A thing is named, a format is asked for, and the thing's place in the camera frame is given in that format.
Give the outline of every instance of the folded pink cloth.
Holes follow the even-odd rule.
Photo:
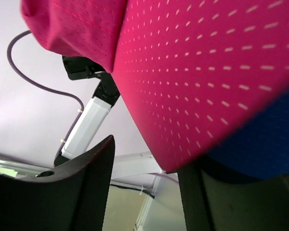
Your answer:
[[[289,88],[289,0],[24,0],[22,12],[43,47],[113,70],[167,171]]]

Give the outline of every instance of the cable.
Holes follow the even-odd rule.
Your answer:
[[[153,176],[157,176],[157,177],[163,177],[163,178],[168,179],[168,180],[170,180],[170,181],[172,181],[172,182],[174,182],[176,184],[179,184],[179,182],[177,180],[175,180],[175,179],[173,179],[173,178],[171,178],[171,177],[169,177],[167,175],[163,175],[163,174],[159,174],[159,173],[149,173],[149,174],[153,175]]]
[[[81,113],[82,111],[84,110],[84,105],[83,105],[83,102],[81,101],[80,98],[78,98],[77,96],[73,95],[73,94],[70,94],[70,93],[67,93],[67,92],[64,92],[64,91],[59,91],[59,90],[54,90],[54,89],[51,89],[51,88],[48,88],[48,87],[45,87],[35,81],[33,81],[32,79],[30,79],[29,77],[27,77],[24,73],[22,73],[17,67],[16,65],[14,64],[14,61],[12,59],[12,48],[13,46],[15,45],[15,43],[21,39],[22,37],[28,35],[28,34],[31,34],[31,31],[27,30],[19,35],[17,35],[15,38],[12,39],[12,41],[10,42],[9,46],[8,46],[8,49],[6,51],[7,53],[7,58],[8,58],[8,61],[9,61],[9,64],[11,65],[12,69],[21,77],[23,78],[25,81],[29,82],[30,84],[42,89],[42,90],[45,90],[45,91],[48,91],[48,92],[51,92],[51,93],[54,93],[54,94],[58,94],[58,95],[64,95],[64,96],[67,96],[67,97],[71,97],[73,99],[75,99],[79,104],[80,104],[80,112],[78,113],[78,115],[76,116],[74,122],[72,123],[72,126],[69,128],[69,130],[67,131],[67,134],[66,136],[64,137],[64,141],[67,140],[67,138],[69,137],[69,135],[71,134],[74,126],[76,125],[77,121],[79,120],[80,116],[81,116]],[[64,147],[64,142],[61,143],[58,151],[57,151],[57,155],[60,154],[62,148]]]
[[[129,188],[129,187],[125,187],[125,186],[120,186],[120,185],[115,185],[115,184],[110,184],[110,186],[114,186],[117,187],[119,189],[130,189],[130,190],[134,190],[134,191],[138,191],[138,192],[143,192],[144,194],[147,194],[148,196],[150,196],[151,198],[155,198],[155,195],[153,195],[152,192],[150,192],[148,189],[144,189],[144,190],[140,190],[140,189],[135,189],[135,188]]]

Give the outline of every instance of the black cable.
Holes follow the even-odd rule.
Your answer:
[[[134,190],[134,191],[138,191],[138,192],[143,192],[144,194],[147,194],[148,196],[152,197],[153,199],[155,198],[155,196],[152,194],[152,192],[150,192],[147,189],[140,190],[140,189],[125,187],[125,186],[120,186],[120,185],[115,185],[115,184],[110,184],[110,186],[114,186],[114,187],[117,187],[119,189],[130,189],[130,190]]]
[[[29,82],[30,84],[42,89],[42,90],[45,90],[45,91],[48,91],[48,92],[51,92],[51,93],[54,93],[54,94],[58,94],[58,95],[64,95],[64,96],[67,96],[67,97],[71,97],[73,99],[75,99],[79,104],[80,104],[80,109],[81,111],[83,112],[84,110],[84,105],[83,105],[83,102],[81,101],[80,98],[78,98],[77,96],[73,95],[73,94],[70,94],[70,93],[67,93],[67,92],[64,92],[64,91],[59,91],[59,90],[54,90],[54,89],[51,89],[51,88],[48,88],[48,87],[45,87],[35,81],[33,81],[32,79],[30,79],[28,76],[26,76],[24,73],[22,73],[17,67],[16,65],[14,64],[14,61],[12,59],[12,48],[13,46],[15,45],[15,43],[21,39],[22,37],[28,35],[28,34],[31,34],[31,31],[27,30],[19,35],[17,35],[15,38],[12,39],[12,41],[10,42],[9,46],[8,46],[8,49],[6,51],[7,53],[7,58],[8,58],[8,61],[9,61],[9,64],[11,65],[12,69],[21,77],[23,78],[25,81]],[[69,137],[69,135],[71,134],[74,126],[76,125],[77,121],[79,120],[80,116],[81,116],[81,113],[82,112],[79,112],[78,115],[76,116],[76,119],[74,120],[74,122],[72,123],[72,126],[69,128],[69,130],[67,131],[67,134],[66,136],[64,137],[64,141],[67,140],[67,138]],[[58,151],[57,151],[57,155],[60,154],[62,148],[64,147],[64,142],[61,143]]]

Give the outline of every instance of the perforated pink fabric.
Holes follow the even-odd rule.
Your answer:
[[[22,0],[21,12],[45,49],[84,56],[110,72],[125,0]]]
[[[289,0],[129,0],[113,77],[176,170],[289,87]]]

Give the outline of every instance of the dark blue cloth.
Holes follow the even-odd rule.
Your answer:
[[[289,92],[208,155],[260,179],[289,174]]]

